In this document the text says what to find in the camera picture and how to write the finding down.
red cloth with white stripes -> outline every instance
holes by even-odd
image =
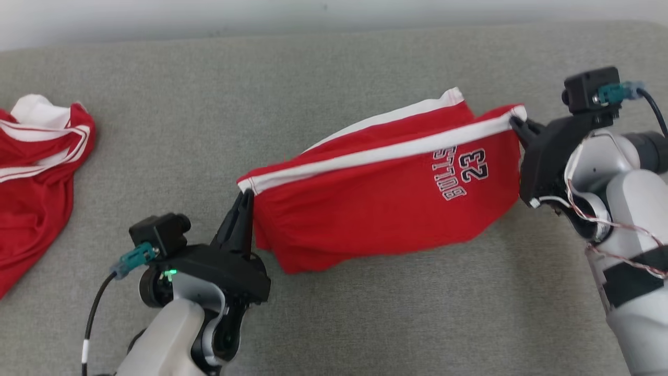
[[[256,195],[258,248],[296,273],[474,238],[517,200],[512,115],[524,107],[474,118],[454,88],[251,171],[237,183]]]
[[[0,110],[0,298],[65,227],[74,171],[94,141],[81,104],[57,107],[32,94]]]

gray table surface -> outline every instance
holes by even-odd
[[[452,86],[477,114],[524,102],[547,121],[566,114],[565,77],[614,64],[667,103],[666,51],[665,28],[615,21],[2,53],[1,107],[28,93],[80,100],[98,140],[75,175],[69,224],[0,301],[0,375],[79,372],[96,290],[131,248],[128,227],[150,214],[186,213],[190,241],[206,242],[237,177]],[[618,128],[657,125],[638,102]],[[625,375],[582,247],[565,219],[518,203],[472,242],[322,273],[288,276],[259,252],[271,297],[247,314],[227,374]],[[102,299],[91,374],[112,372],[156,314],[138,298],[139,277]]]

black cable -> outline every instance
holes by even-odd
[[[86,323],[86,333],[83,335],[83,350],[81,351],[81,376],[88,375],[88,340],[90,340],[90,331],[93,329],[93,318],[95,318],[95,311],[98,310],[98,305],[100,304],[100,298],[102,293],[109,286],[109,283],[116,277],[116,272],[112,272],[107,279],[102,282],[102,286],[98,290],[98,294],[95,295],[95,300],[93,300],[93,306],[90,307],[90,313],[88,314],[88,323]]]
[[[652,108],[652,111],[654,111],[654,115],[657,117],[657,120],[659,121],[659,126],[661,127],[661,132],[663,132],[664,137],[668,137],[668,128],[666,127],[666,122],[663,120],[663,115],[661,114],[661,110],[659,110],[659,106],[657,105],[656,102],[654,102],[654,98],[652,98],[651,95],[645,89],[636,89],[636,92],[640,94],[644,99],[647,100],[647,103],[649,103],[649,106]]]

white fabric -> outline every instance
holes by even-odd
[[[74,162],[86,149],[90,127],[86,125],[70,126],[70,109],[54,106],[41,95],[30,94],[20,98],[12,109],[11,115],[20,124],[0,120],[0,130],[15,140],[32,143],[55,140],[75,133],[79,136],[79,141],[50,157],[36,161],[34,166],[0,168],[0,183],[35,176],[62,163]]]
[[[347,126],[344,129],[341,129],[340,131],[338,131],[336,133],[333,133],[332,135],[330,135],[328,137],[323,138],[322,140],[317,142],[315,145],[306,149],[306,151],[309,151],[309,150],[311,150],[315,147],[318,147],[318,146],[326,143],[327,141],[333,140],[335,138],[339,138],[339,137],[344,136],[346,134],[357,132],[358,130],[369,128],[370,126],[375,126],[375,125],[379,125],[379,124],[386,124],[388,122],[393,122],[393,121],[396,121],[396,120],[407,118],[409,116],[413,116],[413,115],[417,115],[417,114],[424,114],[426,112],[437,110],[439,108],[452,107],[452,106],[455,106],[459,103],[462,103],[463,101],[464,101],[464,96],[462,95],[462,92],[459,90],[459,88],[455,87],[455,88],[452,88],[452,89],[444,92],[443,95],[441,95],[441,98],[425,99],[421,102],[411,104],[410,106],[398,108],[396,110],[386,112],[384,114],[372,116],[372,117],[366,118],[366,119],[364,119],[360,122],[356,122],[355,124]]]
[[[308,179],[309,177],[326,173],[328,171],[369,165],[372,163],[429,153],[440,149],[447,149],[511,129],[509,123],[511,116],[517,116],[522,120],[526,120],[526,110],[524,106],[516,106],[511,111],[508,111],[497,118],[469,124],[467,126],[406,141],[404,143],[360,151],[328,159],[326,161],[308,163],[290,169],[249,177],[248,179],[240,181],[238,186],[241,191],[252,189],[255,195],[259,195],[267,189],[278,187],[279,185],[291,183],[293,181]]]

